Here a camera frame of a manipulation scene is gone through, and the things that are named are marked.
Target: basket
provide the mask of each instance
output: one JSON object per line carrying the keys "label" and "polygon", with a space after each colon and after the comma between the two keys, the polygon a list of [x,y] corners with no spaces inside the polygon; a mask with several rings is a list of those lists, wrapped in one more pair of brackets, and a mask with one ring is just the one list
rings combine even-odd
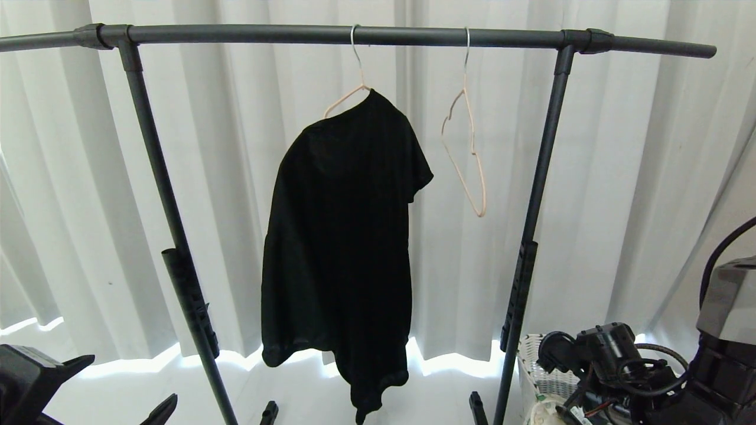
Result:
{"label": "basket", "polygon": [[520,340],[517,350],[522,409],[526,423],[530,418],[531,409],[537,402],[548,396],[567,399],[578,388],[579,379],[572,372],[565,374],[555,369],[548,374],[538,365],[538,347],[543,338],[542,333],[525,335]]}

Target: clothing rack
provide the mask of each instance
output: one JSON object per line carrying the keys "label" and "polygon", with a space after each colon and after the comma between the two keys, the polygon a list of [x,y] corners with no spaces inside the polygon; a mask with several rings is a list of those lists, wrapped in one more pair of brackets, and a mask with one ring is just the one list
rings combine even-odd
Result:
{"label": "clothing rack", "polygon": [[[212,330],[197,273],[194,270],[189,244],[173,194],[166,161],[160,147],[155,120],[144,84],[138,46],[167,43],[287,43],[350,45],[350,26],[315,25],[104,25],[93,23],[73,31],[0,38],[0,52],[40,48],[82,46],[99,50],[117,48],[129,81],[147,154],[155,182],[168,219],[174,248],[163,251],[176,296],[189,325],[194,344],[200,354],[215,400],[227,425],[237,425],[231,402],[225,391],[215,358],[218,340]],[[354,43],[359,45],[423,45],[466,46],[468,33],[462,28],[394,28],[359,26]],[[552,48],[557,50],[554,80],[546,113],[541,149],[535,167],[533,186],[525,216],[525,228],[517,257],[512,293],[501,332],[500,347],[505,351],[494,425],[502,425],[516,362],[522,320],[528,302],[531,277],[538,244],[533,240],[544,195],[556,127],[565,97],[567,78],[576,53],[597,54],[606,51],[633,51],[685,57],[713,57],[717,48],[687,42],[614,36],[600,29],[564,29],[562,31],[531,31],[520,29],[470,29],[469,45],[498,48]],[[488,425],[483,404],[477,392],[469,397],[475,425]],[[262,415],[264,424],[275,422],[278,407],[269,402]]]}

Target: empty clothes hanger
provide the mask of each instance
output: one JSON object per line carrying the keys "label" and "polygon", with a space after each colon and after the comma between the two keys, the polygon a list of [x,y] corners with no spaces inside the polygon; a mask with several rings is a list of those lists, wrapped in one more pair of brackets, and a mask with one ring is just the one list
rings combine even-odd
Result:
{"label": "empty clothes hanger", "polygon": [[[475,210],[475,214],[478,217],[485,216],[485,177],[483,176],[483,165],[480,162],[480,156],[478,155],[478,152],[475,149],[475,122],[473,120],[473,110],[470,108],[470,101],[467,97],[467,59],[470,56],[470,30],[465,26],[465,30],[467,31],[467,53],[465,54],[465,76],[464,81],[462,85],[462,90],[460,91],[460,94],[458,94],[454,101],[451,102],[451,107],[449,108],[449,114],[444,118],[444,122],[441,124],[441,143],[444,144],[444,148],[446,149],[446,153],[449,154],[449,159],[451,160],[451,163],[454,164],[454,169],[457,170],[457,175],[460,177],[460,181],[462,182],[462,187],[465,190],[465,194],[467,195],[467,199],[470,201],[470,205],[472,205],[472,209]],[[449,150],[449,146],[446,144],[446,140],[444,140],[444,130],[446,129],[446,123],[451,120],[451,113],[454,111],[454,105],[457,104],[457,101],[460,100],[461,97],[465,97],[465,105],[467,106],[467,117],[469,119],[469,136],[470,136],[470,154],[472,154],[476,161],[478,162],[478,173],[480,174],[480,186],[481,186],[481,192],[482,192],[482,205],[480,209],[475,205],[475,201],[473,200],[473,196],[470,194],[469,189],[467,188],[467,183],[465,183],[465,178],[462,176],[462,172],[460,171],[460,167],[457,165],[457,161],[454,160],[454,157],[451,155],[451,150]]]}
{"label": "empty clothes hanger", "polygon": [[350,34],[350,37],[352,39],[352,50],[355,51],[355,57],[357,58],[357,63],[360,66],[360,85],[357,86],[354,90],[344,95],[343,98],[340,98],[338,101],[336,101],[335,104],[332,104],[331,106],[326,109],[326,112],[323,114],[323,118],[327,118],[328,114],[331,113],[331,111],[339,106],[343,101],[349,99],[350,96],[352,96],[354,93],[359,92],[360,90],[370,90],[370,87],[365,85],[365,74],[362,72],[362,60],[360,60],[360,55],[357,54],[357,47],[355,47],[355,29],[359,26],[359,24],[352,25],[352,32]]}

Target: hanger hook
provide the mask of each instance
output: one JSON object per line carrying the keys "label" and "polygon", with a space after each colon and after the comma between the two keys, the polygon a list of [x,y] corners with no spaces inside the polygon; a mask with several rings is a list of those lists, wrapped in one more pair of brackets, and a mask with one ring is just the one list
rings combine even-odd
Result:
{"label": "hanger hook", "polygon": [[470,57],[470,28],[465,26],[467,31],[467,53],[465,53],[465,73],[467,73],[467,59]]}
{"label": "hanger hook", "polygon": [[355,57],[357,58],[357,63],[360,65],[360,72],[362,72],[362,60],[360,60],[360,55],[357,54],[357,46],[355,46],[355,29],[358,26],[360,26],[359,23],[352,25],[352,33],[349,35],[349,37],[352,39],[352,50],[355,51]]}

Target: black t-shirt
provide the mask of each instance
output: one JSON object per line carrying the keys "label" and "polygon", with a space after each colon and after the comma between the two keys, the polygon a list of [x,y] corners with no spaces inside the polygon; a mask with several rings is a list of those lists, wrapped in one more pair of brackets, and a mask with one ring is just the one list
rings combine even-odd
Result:
{"label": "black t-shirt", "polygon": [[262,266],[262,358],[333,351],[357,422],[407,382],[407,204],[433,174],[407,117],[370,94],[307,127],[278,170]]}

